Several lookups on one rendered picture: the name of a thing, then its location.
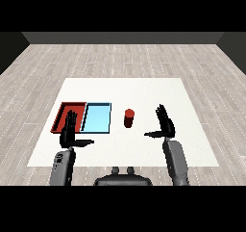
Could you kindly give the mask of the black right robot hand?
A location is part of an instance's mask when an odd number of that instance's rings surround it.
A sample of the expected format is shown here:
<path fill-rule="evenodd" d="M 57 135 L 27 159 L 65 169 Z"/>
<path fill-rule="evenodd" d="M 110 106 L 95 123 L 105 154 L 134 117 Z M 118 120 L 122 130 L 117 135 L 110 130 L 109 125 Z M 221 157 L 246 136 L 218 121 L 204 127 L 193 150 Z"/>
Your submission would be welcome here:
<path fill-rule="evenodd" d="M 175 137 L 175 126 L 171 118 L 168 117 L 168 114 L 163 105 L 159 105 L 156 108 L 156 114 L 160 123 L 160 130 L 154 132 L 147 132 L 145 136 L 151 138 L 174 138 Z"/>

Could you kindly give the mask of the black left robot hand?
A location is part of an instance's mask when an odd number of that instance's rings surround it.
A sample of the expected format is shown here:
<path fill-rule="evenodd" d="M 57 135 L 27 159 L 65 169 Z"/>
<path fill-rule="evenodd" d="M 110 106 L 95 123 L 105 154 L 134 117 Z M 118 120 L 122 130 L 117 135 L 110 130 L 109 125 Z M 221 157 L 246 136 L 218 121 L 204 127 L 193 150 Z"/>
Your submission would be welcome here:
<path fill-rule="evenodd" d="M 85 147 L 93 143 L 93 140 L 76 140 L 75 126 L 77 114 L 70 110 L 65 118 L 65 124 L 61 129 L 60 145 L 62 148 Z"/>

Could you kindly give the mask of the red shallow open box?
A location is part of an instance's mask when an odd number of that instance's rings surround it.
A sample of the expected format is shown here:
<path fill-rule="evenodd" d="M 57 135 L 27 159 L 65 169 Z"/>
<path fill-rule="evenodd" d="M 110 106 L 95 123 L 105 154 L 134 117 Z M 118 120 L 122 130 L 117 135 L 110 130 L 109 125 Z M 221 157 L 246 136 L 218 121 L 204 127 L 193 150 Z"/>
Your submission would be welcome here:
<path fill-rule="evenodd" d="M 81 132 L 81 124 L 86 109 L 86 102 L 62 102 L 58 110 L 57 116 L 51 128 L 51 133 L 60 134 L 62 128 L 65 125 L 65 119 L 69 111 L 74 112 L 77 115 L 75 133 Z"/>

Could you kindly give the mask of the light blue shallow open box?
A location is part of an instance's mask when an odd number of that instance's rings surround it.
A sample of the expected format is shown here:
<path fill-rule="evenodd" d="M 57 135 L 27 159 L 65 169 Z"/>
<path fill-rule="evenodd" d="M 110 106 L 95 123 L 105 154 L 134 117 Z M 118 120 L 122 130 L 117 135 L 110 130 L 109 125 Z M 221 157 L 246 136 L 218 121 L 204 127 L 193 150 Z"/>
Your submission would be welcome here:
<path fill-rule="evenodd" d="M 82 134 L 108 134 L 111 126 L 111 103 L 88 102 L 81 123 Z"/>

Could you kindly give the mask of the red can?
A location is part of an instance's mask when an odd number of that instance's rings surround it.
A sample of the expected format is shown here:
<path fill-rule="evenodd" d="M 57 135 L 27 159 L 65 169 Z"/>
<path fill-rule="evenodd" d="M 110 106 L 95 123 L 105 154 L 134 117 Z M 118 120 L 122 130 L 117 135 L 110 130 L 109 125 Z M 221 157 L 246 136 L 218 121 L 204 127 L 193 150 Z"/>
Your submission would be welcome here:
<path fill-rule="evenodd" d="M 134 121 L 135 112 L 132 109 L 127 109 L 124 116 L 124 126 L 131 128 Z"/>

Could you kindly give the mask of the dark grey robot body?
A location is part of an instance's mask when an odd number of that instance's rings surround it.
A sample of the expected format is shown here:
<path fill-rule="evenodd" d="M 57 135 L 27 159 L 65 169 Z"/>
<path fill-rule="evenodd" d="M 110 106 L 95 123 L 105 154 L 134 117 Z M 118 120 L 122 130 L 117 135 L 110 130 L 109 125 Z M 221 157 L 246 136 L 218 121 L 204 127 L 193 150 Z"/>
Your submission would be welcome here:
<path fill-rule="evenodd" d="M 126 174 L 119 173 L 119 167 L 113 167 L 111 174 L 97 178 L 94 186 L 152 186 L 149 178 L 135 174 L 133 167 L 127 167 Z"/>

